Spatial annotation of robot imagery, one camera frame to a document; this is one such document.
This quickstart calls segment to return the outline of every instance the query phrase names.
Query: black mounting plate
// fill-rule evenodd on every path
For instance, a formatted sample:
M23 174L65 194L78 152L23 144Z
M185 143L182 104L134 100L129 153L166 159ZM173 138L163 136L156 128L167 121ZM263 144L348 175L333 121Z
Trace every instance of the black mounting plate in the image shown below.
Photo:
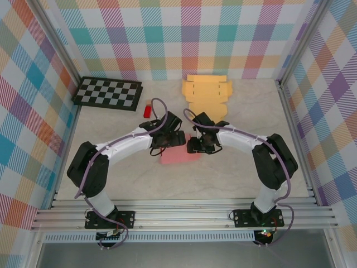
M128 229L134 228L135 211L118 211L117 222L123 223ZM117 225L100 218L94 211L86 214L85 229L116 229Z
M232 211L234 226L238 227L283 227L284 218L281 209L274 209L269 218L267 218L261 225L258 225L255 219L252 218L250 209L235 209Z

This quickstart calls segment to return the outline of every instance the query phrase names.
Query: red object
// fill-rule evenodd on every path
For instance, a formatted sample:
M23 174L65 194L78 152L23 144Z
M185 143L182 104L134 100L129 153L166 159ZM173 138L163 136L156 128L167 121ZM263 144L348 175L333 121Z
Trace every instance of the red object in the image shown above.
M151 106L146 106L144 111L144 118L150 118L151 116Z

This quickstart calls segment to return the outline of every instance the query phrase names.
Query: pink sponge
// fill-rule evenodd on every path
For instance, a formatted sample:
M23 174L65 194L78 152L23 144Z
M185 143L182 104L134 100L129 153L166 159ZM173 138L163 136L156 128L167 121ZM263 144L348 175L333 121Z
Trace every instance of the pink sponge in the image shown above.
M190 140L191 135L186 134L186 144L182 146L176 146L166 148L162 152L160 157L160 163L163 165L185 163L189 161L195 161L201 157L201 154L189 154L187 153L187 142Z

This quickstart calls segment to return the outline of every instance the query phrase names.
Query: table surface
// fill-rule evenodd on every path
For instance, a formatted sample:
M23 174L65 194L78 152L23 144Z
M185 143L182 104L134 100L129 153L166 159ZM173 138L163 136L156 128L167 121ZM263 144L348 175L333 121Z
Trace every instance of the table surface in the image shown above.
M182 130L195 133L182 114L182 110L189 106L181 93L182 81L147 81L142 85L136 112L81 108L65 171L83 142L98 144L110 141L145 122L145 101L153 97L164 100L169 110L183 120ZM227 106L226 121L258 135L280 134L297 159L272 79L233 80L233 95ZM155 111L163 114L159 103ZM291 183L290 197L308 196L301 169L294 174ZM254 198L260 186L252 155L225 147L218 154L202 154L197 161L172 165L161 165L159 156L150 156L149 150L138 152L110 168L105 189L111 199L215 199ZM77 190L64 172L57 199L71 200Z

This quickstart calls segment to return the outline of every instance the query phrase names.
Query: black and white checkerboard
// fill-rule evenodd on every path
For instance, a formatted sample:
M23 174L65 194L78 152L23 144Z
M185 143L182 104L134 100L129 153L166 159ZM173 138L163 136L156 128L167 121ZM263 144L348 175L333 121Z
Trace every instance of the black and white checkerboard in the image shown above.
M83 77L73 102L127 111L136 111L142 91L141 82Z

